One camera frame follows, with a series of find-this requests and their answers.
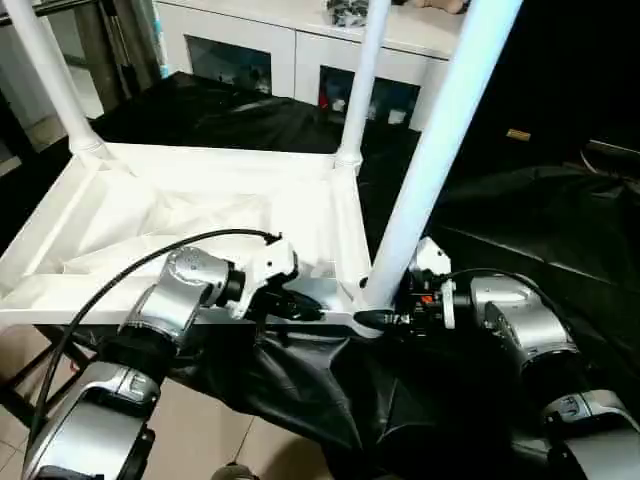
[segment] black cable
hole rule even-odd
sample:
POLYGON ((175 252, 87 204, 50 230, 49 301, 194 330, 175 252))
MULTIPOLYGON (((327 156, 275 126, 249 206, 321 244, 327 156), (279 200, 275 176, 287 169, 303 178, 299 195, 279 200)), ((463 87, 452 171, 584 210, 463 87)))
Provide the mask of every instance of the black cable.
POLYGON ((56 346, 56 349, 53 351, 53 355, 51 356, 51 362, 47 368, 47 373, 42 382, 42 388, 40 389, 40 394, 38 395, 38 401, 36 402, 36 408, 33 414, 33 420, 31 422, 31 430, 29 431, 29 440, 27 443, 27 450, 31 448, 33 445, 33 441, 36 436, 40 432, 40 428, 42 425, 42 421, 45 417, 45 408, 47 403, 47 397, 49 396, 49 390, 51 389, 51 384, 53 383, 53 377, 56 373, 56 369, 58 367, 58 363, 64 354, 64 349, 67 343, 69 342, 73 332, 75 332, 76 328, 82 321, 82 319, 89 313, 89 311, 93 308, 93 306, 100 301, 102 297, 104 297, 113 287, 115 287, 118 283, 120 283, 123 279, 131 274, 134 270, 140 268, 141 266, 149 263, 151 260, 158 258, 165 253, 169 253, 176 248, 183 247, 190 243, 198 242, 200 240, 206 240, 207 238, 220 237, 223 235, 253 235, 257 237, 262 237, 267 243, 273 243, 278 240, 279 237, 260 230, 253 230, 248 228, 229 228, 225 230, 215 230, 212 232, 201 233, 198 235, 193 235, 191 237, 184 238, 177 242, 174 242, 166 247, 163 247, 159 250, 156 250, 153 253, 150 253, 140 260, 132 263, 127 268, 118 273, 115 277, 113 277, 109 282, 107 282, 100 290, 98 290, 87 303, 78 311, 73 320, 69 323, 67 328, 65 329, 60 342, 56 346))

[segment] cabinet door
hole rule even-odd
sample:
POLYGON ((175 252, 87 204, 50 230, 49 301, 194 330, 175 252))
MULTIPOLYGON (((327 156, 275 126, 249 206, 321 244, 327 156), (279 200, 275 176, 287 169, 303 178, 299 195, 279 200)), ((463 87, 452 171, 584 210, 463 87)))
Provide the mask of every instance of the cabinet door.
POLYGON ((293 30, 157 3, 169 73, 182 71, 293 97, 293 30))
MULTIPOLYGON (((350 91, 353 72, 360 59, 360 44, 302 32, 296 35, 296 100, 313 105, 318 105, 319 100, 327 101, 327 96, 332 97, 331 92, 324 91, 326 82, 331 83, 328 78, 336 79, 335 85, 328 87, 330 90, 344 90, 339 85, 349 82, 350 91)), ((381 49, 372 104, 378 102, 377 98, 386 98, 390 106, 386 107, 385 115, 389 109, 405 108, 406 113, 412 115, 410 127, 422 130, 447 64, 446 60, 381 49)))

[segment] floor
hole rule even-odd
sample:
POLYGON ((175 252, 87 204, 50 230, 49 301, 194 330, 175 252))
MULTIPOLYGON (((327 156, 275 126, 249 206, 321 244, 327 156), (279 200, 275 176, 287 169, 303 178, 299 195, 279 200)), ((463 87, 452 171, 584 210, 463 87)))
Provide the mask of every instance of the floor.
MULTIPOLYGON (((85 115, 90 119, 98 118, 104 113, 104 110, 89 70, 72 65, 68 65, 68 68, 85 115)), ((56 115, 43 118, 31 125, 26 129, 26 133, 37 152, 44 150, 66 135, 56 115)), ((11 157, 5 150, 4 144, 0 143, 0 177, 20 166, 20 159, 11 157)))
MULTIPOLYGON (((6 379, 47 345, 31 326, 0 334, 0 378, 6 379)), ((73 372, 65 359, 54 382, 61 385, 73 372)), ((35 401, 42 371, 19 392, 35 401)), ((320 448, 314 442, 242 415, 221 402, 173 381, 165 381, 150 422, 156 432, 144 480, 188 478, 207 480, 222 465, 236 460, 261 480, 329 480, 320 448)), ((27 429, 0 407, 0 480, 20 478, 27 429)))

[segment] black cloth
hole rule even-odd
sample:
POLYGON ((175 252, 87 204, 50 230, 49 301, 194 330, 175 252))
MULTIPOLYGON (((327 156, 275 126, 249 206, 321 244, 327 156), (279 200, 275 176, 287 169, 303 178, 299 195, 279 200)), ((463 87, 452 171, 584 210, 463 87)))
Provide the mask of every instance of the black cloth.
MULTIPOLYGON (((315 107, 184 74, 94 126, 107 141, 310 153, 334 152, 341 132, 315 107)), ((417 138, 400 127, 367 125, 358 184, 372 254, 417 138)), ((8 244, 68 158, 61 141, 43 152, 40 165, 0 179, 0 201, 12 205, 1 244, 8 244)), ((636 414, 639 198, 637 187, 622 180, 527 156, 494 158, 466 145, 428 226, 454 268, 524 273, 567 307, 579 346, 636 414)), ((89 337, 111 332, 84 327, 78 338, 91 343, 89 337)), ((456 478, 469 471, 501 475, 516 461, 508 430, 520 421, 511 410, 521 402, 500 355, 491 337, 475 333, 370 342, 312 330, 283 337, 256 336, 249 327, 201 327, 172 376, 321 442, 332 452, 335 471, 350 463, 358 472, 351 478, 364 475, 365 464, 406 478, 437 478, 448 468, 456 478)), ((534 471, 520 468, 518 474, 534 471)))

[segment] white metal pole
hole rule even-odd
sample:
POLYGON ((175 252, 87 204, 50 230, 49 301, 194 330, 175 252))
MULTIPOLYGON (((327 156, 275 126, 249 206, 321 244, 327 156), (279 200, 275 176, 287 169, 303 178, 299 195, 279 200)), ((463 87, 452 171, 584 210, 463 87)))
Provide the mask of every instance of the white metal pole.
POLYGON ((358 166, 362 163, 360 145, 369 114, 371 93, 376 79, 376 64, 380 47, 384 41, 390 6, 391 0, 369 1, 367 25, 360 47, 360 63, 351 88, 342 141, 336 153, 337 165, 358 166))
POLYGON ((52 45, 33 12, 30 0, 4 0, 13 25, 44 85, 60 121, 69 135, 69 149, 73 153, 92 152, 105 156, 104 143, 91 129, 84 116, 76 91, 65 74, 66 66, 52 45))
POLYGON ((473 0, 363 292, 387 307, 411 261, 522 0, 473 0))

